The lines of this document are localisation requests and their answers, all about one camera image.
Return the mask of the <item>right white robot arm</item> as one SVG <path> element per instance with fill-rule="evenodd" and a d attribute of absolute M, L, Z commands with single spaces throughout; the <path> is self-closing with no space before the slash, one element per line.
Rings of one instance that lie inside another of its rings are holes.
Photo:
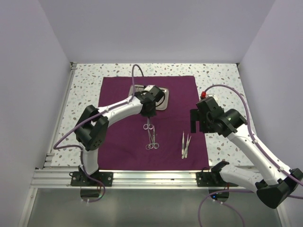
<path fill-rule="evenodd" d="M 220 186 L 224 183 L 244 187 L 257 194 L 269 208 L 277 208 L 297 188 L 303 178 L 299 168 L 291 169 L 280 161 L 260 140 L 249 134 L 248 122 L 235 109 L 225 112 L 221 107 L 190 110 L 191 132 L 196 123 L 203 133 L 218 133 L 235 144 L 255 165 L 254 173 L 221 161 L 209 172 L 197 172 L 197 185 Z"/>

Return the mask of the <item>steel tweezers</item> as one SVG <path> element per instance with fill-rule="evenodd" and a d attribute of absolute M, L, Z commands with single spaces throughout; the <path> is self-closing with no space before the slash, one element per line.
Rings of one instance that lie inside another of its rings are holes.
<path fill-rule="evenodd" d="M 183 132 L 182 134 L 182 149 L 181 149 L 181 155 L 182 155 L 182 159 L 185 158 L 185 154 L 187 151 L 187 142 L 188 142 L 189 137 L 187 136 L 187 139 L 185 139 L 185 134 Z"/>
<path fill-rule="evenodd" d="M 189 148 L 189 144 L 190 144 L 190 141 L 191 141 L 191 136 L 187 135 L 189 137 L 188 139 L 188 142 L 187 142 L 187 151 L 186 151 L 186 154 L 185 154 L 185 158 L 187 158 L 187 154 L 188 154 L 188 148 Z"/>

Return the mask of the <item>stainless steel instrument tray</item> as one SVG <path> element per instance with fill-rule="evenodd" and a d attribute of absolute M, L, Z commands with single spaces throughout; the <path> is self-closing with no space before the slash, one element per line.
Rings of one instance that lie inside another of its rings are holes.
<path fill-rule="evenodd" d="M 138 92 L 138 91 L 142 92 L 144 90 L 149 91 L 152 87 L 153 87 L 153 85 L 147 85 L 147 86 L 139 85 L 139 84 L 134 85 L 135 92 Z M 161 98 L 161 100 L 159 102 L 156 103 L 156 110 L 164 111 L 168 107 L 169 90 L 165 87 L 159 87 L 159 89 L 164 93 L 164 96 Z"/>

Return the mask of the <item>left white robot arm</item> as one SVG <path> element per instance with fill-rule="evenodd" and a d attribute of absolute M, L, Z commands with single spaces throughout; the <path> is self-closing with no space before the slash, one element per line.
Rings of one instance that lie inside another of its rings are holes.
<path fill-rule="evenodd" d="M 108 128 L 132 115 L 155 116 L 157 101 L 159 99 L 152 95 L 137 93 L 108 106 L 85 108 L 74 131 L 76 140 L 84 147 L 80 154 L 79 174 L 85 184 L 92 186 L 101 181 L 98 149 L 105 141 Z"/>

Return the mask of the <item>purple surgical drape cloth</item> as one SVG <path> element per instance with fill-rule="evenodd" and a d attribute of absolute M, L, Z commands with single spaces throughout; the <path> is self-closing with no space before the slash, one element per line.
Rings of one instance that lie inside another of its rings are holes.
<path fill-rule="evenodd" d="M 147 119 L 139 114 L 111 125 L 98 151 L 98 165 L 105 170 L 202 170 L 208 168 L 205 135 L 190 131 L 190 110 L 199 100 L 193 76 L 107 77 L 102 81 L 99 105 L 119 102 L 129 96 L 131 85 L 156 85 L 169 90 L 168 107 L 151 118 L 158 149 L 147 150 Z M 182 134 L 191 136 L 187 158 L 181 158 Z"/>

